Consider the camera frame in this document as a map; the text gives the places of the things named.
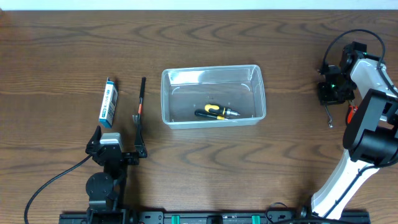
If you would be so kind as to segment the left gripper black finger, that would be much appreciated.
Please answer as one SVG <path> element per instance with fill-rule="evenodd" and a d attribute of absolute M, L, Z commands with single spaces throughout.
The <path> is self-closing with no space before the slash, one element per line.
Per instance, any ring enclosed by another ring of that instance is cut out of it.
<path fill-rule="evenodd" d="M 136 138 L 134 141 L 134 147 L 136 152 L 138 153 L 140 158 L 147 157 L 147 149 L 142 137 L 142 125 L 139 119 L 134 120 L 134 124 L 136 126 Z"/>
<path fill-rule="evenodd" d="M 100 146 L 100 139 L 102 136 L 101 127 L 97 126 L 94 134 L 86 145 L 86 152 L 96 152 Z"/>

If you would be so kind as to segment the red handled pliers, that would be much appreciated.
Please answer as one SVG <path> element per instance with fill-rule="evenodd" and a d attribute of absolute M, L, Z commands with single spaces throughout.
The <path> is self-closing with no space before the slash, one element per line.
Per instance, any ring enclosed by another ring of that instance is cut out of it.
<path fill-rule="evenodd" d="M 346 124 L 350 124 L 355 112 L 358 110 L 358 106 L 353 100 L 348 101 L 348 112 L 346 115 Z"/>

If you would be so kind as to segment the black mounting rail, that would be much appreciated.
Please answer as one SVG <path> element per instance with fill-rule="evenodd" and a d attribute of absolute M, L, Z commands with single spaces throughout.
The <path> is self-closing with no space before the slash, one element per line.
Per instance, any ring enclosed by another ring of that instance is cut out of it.
<path fill-rule="evenodd" d="M 295 212 L 292 210 L 271 210 L 268 212 L 254 213 L 96 213 L 89 215 L 83 213 L 64 213 L 59 216 L 59 223 L 143 223 L 143 224 L 229 224 L 229 223 L 277 223 L 293 219 Z"/>

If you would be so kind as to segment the slim black yellow screwdriver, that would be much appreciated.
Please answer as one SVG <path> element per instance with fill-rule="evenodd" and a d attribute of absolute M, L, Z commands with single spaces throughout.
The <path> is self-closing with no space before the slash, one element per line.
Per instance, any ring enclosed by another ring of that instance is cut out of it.
<path fill-rule="evenodd" d="M 205 110 L 197 109 L 194 112 L 195 116 L 203 117 L 203 118 L 211 118 L 211 119 L 217 119 L 217 120 L 228 120 L 224 116 L 220 116 L 218 114 L 213 114 L 209 113 Z"/>

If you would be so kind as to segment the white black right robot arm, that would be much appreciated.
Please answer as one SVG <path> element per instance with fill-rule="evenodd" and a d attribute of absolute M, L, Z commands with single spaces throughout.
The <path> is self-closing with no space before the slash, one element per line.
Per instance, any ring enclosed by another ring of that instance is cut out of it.
<path fill-rule="evenodd" d="M 323 63 L 318 99 L 324 107 L 348 102 L 343 155 L 323 187 L 311 197 L 308 214 L 337 220 L 352 196 L 379 169 L 397 163 L 397 89 L 381 57 L 352 42 L 338 66 Z"/>

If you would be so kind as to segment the small black red hammer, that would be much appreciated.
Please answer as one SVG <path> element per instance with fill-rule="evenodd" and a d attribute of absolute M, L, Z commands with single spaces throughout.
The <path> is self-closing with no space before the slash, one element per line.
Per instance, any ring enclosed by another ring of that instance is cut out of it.
<path fill-rule="evenodd" d="M 141 87 L 140 87 L 140 94 L 139 94 L 139 106 L 138 106 L 138 111 L 136 115 L 133 115 L 133 121 L 135 119 L 139 119 L 141 121 L 141 115 L 142 115 L 142 109 L 143 109 L 143 103 L 144 103 L 144 93 L 145 93 L 145 86 L 146 86 L 146 77 L 142 77 L 141 80 Z"/>

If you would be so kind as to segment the clear plastic container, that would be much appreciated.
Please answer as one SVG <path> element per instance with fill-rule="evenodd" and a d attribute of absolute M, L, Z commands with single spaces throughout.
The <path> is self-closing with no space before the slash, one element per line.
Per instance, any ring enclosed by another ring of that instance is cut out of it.
<path fill-rule="evenodd" d="M 197 116 L 206 105 L 238 115 L 223 119 Z M 266 94 L 257 65 L 169 68 L 162 72 L 162 121 L 170 129 L 255 125 L 266 117 Z"/>

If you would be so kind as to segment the silver combination wrench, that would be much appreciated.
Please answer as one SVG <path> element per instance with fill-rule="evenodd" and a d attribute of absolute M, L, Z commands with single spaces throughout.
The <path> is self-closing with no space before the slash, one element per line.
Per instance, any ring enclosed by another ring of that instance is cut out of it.
<path fill-rule="evenodd" d="M 328 116 L 328 127 L 330 129 L 332 129 L 333 128 L 333 117 L 332 117 L 332 115 L 330 113 L 330 110 L 328 109 L 328 106 L 325 105 L 324 107 L 325 107 L 326 114 Z"/>

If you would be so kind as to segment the blue white screwdriver box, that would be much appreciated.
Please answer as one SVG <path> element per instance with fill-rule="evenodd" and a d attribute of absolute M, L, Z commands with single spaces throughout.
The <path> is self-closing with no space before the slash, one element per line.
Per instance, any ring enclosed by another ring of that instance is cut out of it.
<path fill-rule="evenodd" d="M 99 112 L 99 122 L 105 128 L 111 128 L 113 126 L 114 114 L 116 111 L 116 105 L 118 100 L 118 89 L 114 81 L 107 78 L 101 109 Z"/>

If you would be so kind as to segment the stubby yellow black screwdriver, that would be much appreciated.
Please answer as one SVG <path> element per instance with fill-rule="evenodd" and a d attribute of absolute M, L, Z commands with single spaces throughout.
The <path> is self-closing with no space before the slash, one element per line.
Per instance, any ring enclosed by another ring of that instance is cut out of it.
<path fill-rule="evenodd" d="M 231 108 L 216 105 L 216 104 L 205 105 L 205 111 L 208 113 L 213 113 L 213 114 L 217 114 L 220 116 L 240 116 L 240 114 L 237 111 L 234 111 Z"/>

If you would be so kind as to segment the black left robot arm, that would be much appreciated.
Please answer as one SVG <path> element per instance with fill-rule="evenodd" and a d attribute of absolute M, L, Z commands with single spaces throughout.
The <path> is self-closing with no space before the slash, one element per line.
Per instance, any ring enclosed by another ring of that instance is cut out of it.
<path fill-rule="evenodd" d="M 86 183 L 89 196 L 88 223 L 138 223 L 134 210 L 123 205 L 127 181 L 127 167 L 139 164 L 147 157 L 142 138 L 141 117 L 134 116 L 136 137 L 134 152 L 122 152 L 123 144 L 119 133 L 102 133 L 98 126 L 86 145 L 85 152 L 101 167 L 102 172 L 93 174 Z"/>

